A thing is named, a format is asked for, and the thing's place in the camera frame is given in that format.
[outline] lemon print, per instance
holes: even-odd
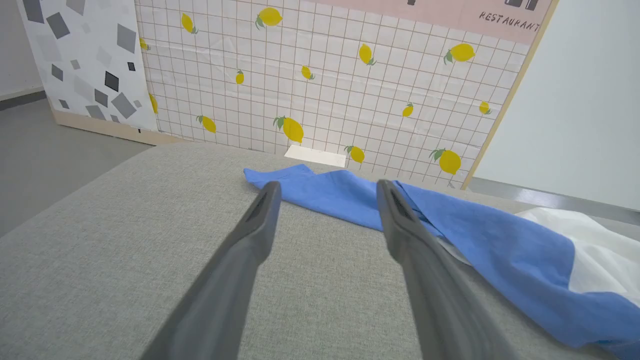
[[[241,83],[244,83],[244,74],[242,70],[238,70],[238,75],[236,75],[236,83],[238,85],[240,85]]]
[[[267,26],[276,26],[282,21],[282,16],[278,10],[274,8],[265,8],[258,14],[258,17],[255,19],[255,27],[264,28]]]
[[[154,113],[158,113],[158,102],[156,101],[156,98],[149,94],[149,99],[151,99],[151,106],[154,107]]]
[[[486,101],[483,101],[480,104],[480,112],[485,115],[489,115],[491,113],[491,109],[489,109],[489,104]]]
[[[406,105],[406,108],[404,108],[404,110],[402,111],[402,116],[409,117],[411,116],[411,113],[413,113],[413,104],[409,102]]]
[[[360,47],[360,59],[367,65],[373,65],[376,63],[376,60],[373,60],[371,48],[367,44],[362,44]]]
[[[211,120],[210,118],[208,118],[208,117],[206,117],[204,115],[201,115],[201,116],[197,117],[196,120],[199,123],[201,123],[202,126],[205,129],[209,130],[210,132],[212,132],[214,134],[216,133],[216,123],[213,122],[213,120]]]
[[[150,47],[149,45],[147,45],[147,42],[146,42],[146,41],[145,41],[145,39],[143,39],[143,38],[140,38],[140,47],[141,47],[143,50],[149,50],[149,49],[151,49],[151,47]]]
[[[469,44],[458,44],[451,48],[444,56],[444,64],[447,65],[447,61],[452,63],[453,60],[456,61],[469,61],[469,59],[473,58],[476,54],[474,53],[474,48]]]
[[[364,151],[357,146],[345,146],[345,150],[347,150],[347,154],[351,154],[351,159],[357,163],[361,163],[364,161]]]
[[[182,13],[182,27],[191,34],[198,33],[198,29],[193,26],[193,21],[191,21],[189,15],[185,13]]]
[[[315,75],[311,74],[311,70],[309,70],[309,68],[304,65],[302,65],[302,76],[304,76],[307,80],[313,80],[316,78]]]
[[[440,159],[440,168],[444,172],[448,172],[452,175],[456,175],[456,172],[460,168],[460,157],[458,154],[451,150],[440,149],[431,151],[431,155],[433,156],[433,160]]]
[[[287,135],[291,141],[302,143],[302,137],[305,136],[305,132],[297,121],[290,117],[281,116],[273,120],[273,124],[276,125],[276,123],[278,128],[282,129],[284,135]]]

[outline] gray upholstered table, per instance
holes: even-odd
[[[210,144],[156,147],[8,233],[0,239],[0,359],[136,359],[255,197],[242,169],[297,163]],[[531,207],[409,183],[510,212]],[[598,221],[640,238],[637,227]],[[559,344],[473,269],[460,271],[522,359],[609,358]],[[239,357],[420,359],[402,272],[382,234],[283,202]]]

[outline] wall backdrop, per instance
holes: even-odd
[[[55,110],[157,131],[132,0],[18,0],[18,6]]]
[[[460,188],[549,3],[140,0],[136,12],[160,131],[275,154],[300,143]]]

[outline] wooden panel edge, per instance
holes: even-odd
[[[85,115],[58,111],[53,107],[51,107],[51,112],[53,113],[53,118],[56,120],[57,124],[91,131],[92,133],[115,136],[117,138],[146,143],[149,145],[164,145],[168,143],[187,141],[168,134],[158,133],[156,131],[138,129],[137,127],[131,127],[127,124],[120,124],[112,121],[94,119]]]
[[[484,156],[484,152],[486,151],[486,148],[489,147],[489,143],[493,139],[493,136],[496,130],[498,130],[498,126],[500,126],[500,123],[502,122],[502,118],[504,117],[504,114],[507,112],[509,105],[511,105],[511,100],[513,100],[513,97],[518,91],[520,82],[522,81],[522,78],[524,78],[524,75],[526,74],[527,69],[529,68],[529,64],[531,64],[531,60],[533,59],[533,56],[536,54],[536,50],[538,50],[538,45],[542,41],[542,37],[545,35],[545,31],[547,30],[547,26],[549,25],[549,22],[551,22],[551,18],[554,15],[558,2],[559,0],[551,0],[551,3],[549,4],[549,8],[547,9],[547,14],[545,18],[542,20],[542,24],[540,25],[540,31],[538,32],[538,35],[536,36],[536,38],[533,40],[533,43],[531,44],[531,48],[529,49],[529,52],[527,53],[527,56],[524,59],[522,67],[520,68],[520,72],[518,73],[513,83],[513,87],[511,88],[511,91],[507,94],[507,99],[504,101],[504,105],[502,106],[502,109],[500,109],[500,113],[496,117],[495,122],[493,123],[493,127],[491,128],[491,130],[489,130],[489,134],[486,137],[486,141],[484,142],[483,146],[480,148],[480,152],[478,153],[478,156],[474,161],[474,164],[471,166],[471,170],[469,170],[469,173],[465,178],[465,182],[462,184],[462,187],[460,188],[461,190],[466,190],[467,187],[469,186],[469,182],[471,182],[471,179],[474,173],[476,172],[476,168],[478,164],[480,164],[480,161]]]

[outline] blue cloth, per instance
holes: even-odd
[[[277,180],[282,198],[382,230],[376,184],[347,170],[316,175],[305,165],[244,170],[257,188]],[[488,206],[395,182],[422,223],[446,238],[498,291],[559,341],[599,343],[622,360],[640,359],[640,309],[609,292],[568,289],[575,249],[566,237]]]

